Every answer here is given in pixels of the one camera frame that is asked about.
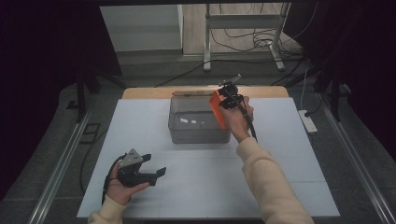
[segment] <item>power strip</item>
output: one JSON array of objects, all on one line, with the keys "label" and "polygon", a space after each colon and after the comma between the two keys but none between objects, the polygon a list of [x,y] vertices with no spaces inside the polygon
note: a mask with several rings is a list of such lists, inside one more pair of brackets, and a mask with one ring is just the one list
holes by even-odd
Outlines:
[{"label": "power strip", "polygon": [[298,114],[300,115],[301,120],[303,121],[303,125],[305,126],[306,132],[307,133],[317,133],[318,129],[314,124],[314,121],[312,121],[311,118],[305,116],[306,110],[299,110]]}]

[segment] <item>hand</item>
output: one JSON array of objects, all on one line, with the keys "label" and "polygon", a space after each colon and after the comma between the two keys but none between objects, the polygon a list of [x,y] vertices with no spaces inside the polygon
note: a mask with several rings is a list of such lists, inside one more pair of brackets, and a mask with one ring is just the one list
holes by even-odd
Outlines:
[{"label": "hand", "polygon": [[[247,96],[244,97],[244,102],[241,103],[241,106],[245,106],[247,114],[250,116],[251,121],[253,121],[253,110],[254,108],[248,104],[249,98]],[[231,130],[233,136],[235,137],[238,143],[242,142],[246,138],[250,137],[248,133],[248,122],[244,118],[241,110],[236,106],[232,109],[224,109],[222,106],[219,108],[221,113],[224,116],[224,124],[225,126]]]},{"label": "hand", "polygon": [[115,202],[126,205],[133,194],[146,189],[149,187],[149,183],[143,183],[134,186],[133,188],[124,187],[121,182],[117,179],[117,171],[120,167],[120,161],[114,166],[110,174],[110,180],[107,188],[107,196]]}]

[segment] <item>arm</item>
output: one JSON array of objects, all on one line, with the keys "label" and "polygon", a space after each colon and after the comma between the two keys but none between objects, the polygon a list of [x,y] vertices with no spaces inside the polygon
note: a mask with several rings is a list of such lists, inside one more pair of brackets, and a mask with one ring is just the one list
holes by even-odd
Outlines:
[{"label": "arm", "polygon": [[122,213],[131,196],[149,186],[149,183],[144,183],[133,188],[124,187],[117,179],[119,167],[120,163],[117,163],[111,171],[105,201],[99,211],[91,213],[88,223],[121,224]]},{"label": "arm", "polygon": [[[253,120],[253,107],[245,97],[247,113]],[[239,142],[237,155],[244,162],[242,171],[247,184],[256,198],[262,213],[262,220],[267,223],[313,223],[311,216],[295,196],[282,168],[263,150],[248,133],[248,124],[238,108],[226,110],[220,108],[225,118],[225,125]]]}]

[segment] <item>dark floor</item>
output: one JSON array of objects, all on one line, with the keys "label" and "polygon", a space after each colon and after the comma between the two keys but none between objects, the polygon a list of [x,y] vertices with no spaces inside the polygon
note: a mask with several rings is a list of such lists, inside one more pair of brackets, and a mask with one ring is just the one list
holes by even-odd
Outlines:
[{"label": "dark floor", "polygon": [[[234,60],[235,56],[219,56],[219,59],[224,58]],[[134,55],[122,55],[119,59],[123,77],[118,77],[118,79],[128,86],[153,87],[197,67],[184,77],[165,85],[216,85],[223,79],[234,77],[237,74],[243,76],[239,81],[241,85],[270,85],[285,76],[297,64],[295,61],[285,62],[287,71],[279,73],[272,63],[256,63],[269,59],[268,53],[260,55],[260,60],[257,55],[252,58],[251,55],[241,54],[237,58],[249,60],[250,63],[213,62],[212,71],[204,73],[202,66],[197,67],[202,62],[193,57],[151,55],[145,60],[136,59]],[[294,74],[303,74],[305,67],[306,65],[302,65]],[[79,139],[79,144],[62,178],[62,183],[56,191],[44,223],[86,223],[86,220],[76,218],[77,211],[83,198],[83,190],[88,186],[96,159],[106,137],[106,128],[110,124],[116,103],[122,96],[122,89],[119,86],[103,78],[99,77],[98,79],[102,86],[100,93],[87,94],[87,100],[91,103],[88,130]],[[312,87],[315,80],[316,77],[309,77],[306,80],[305,88],[303,82],[288,88],[289,95],[294,99],[297,109],[300,109],[303,89],[304,109],[314,111],[319,106],[320,99]],[[66,109],[70,101],[77,100],[75,85],[64,89],[59,98],[57,112],[35,154],[8,191],[7,196],[0,202],[2,223],[26,223],[30,220],[53,168],[62,156],[65,146],[76,128],[77,110]],[[347,99],[341,98],[339,103],[341,123],[350,141],[359,152],[361,160],[389,207],[396,208],[395,161],[353,113],[347,104]],[[325,110],[326,104],[322,104],[320,110],[311,116],[318,128],[318,133],[312,136],[311,142],[341,216],[314,217],[314,220],[316,223],[383,223],[343,149]],[[94,133],[90,133],[90,130],[95,130],[95,128],[98,128],[96,136]],[[96,139],[97,142],[87,143],[93,139]]]}]

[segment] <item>white paper sheet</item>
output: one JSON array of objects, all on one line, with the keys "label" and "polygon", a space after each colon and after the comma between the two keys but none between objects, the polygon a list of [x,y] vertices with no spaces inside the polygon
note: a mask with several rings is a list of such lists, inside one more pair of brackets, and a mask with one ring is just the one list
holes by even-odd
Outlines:
[{"label": "white paper sheet", "polygon": [[[313,217],[339,216],[315,153],[291,98],[250,99],[260,145],[284,169],[298,198]],[[125,217],[254,218],[257,204],[236,156],[236,140],[227,144],[172,143],[168,129],[170,100],[119,100],[92,179],[78,211],[88,217],[101,206],[102,187],[112,162],[132,147],[151,154],[142,173],[167,167],[165,176],[133,196]]]}]

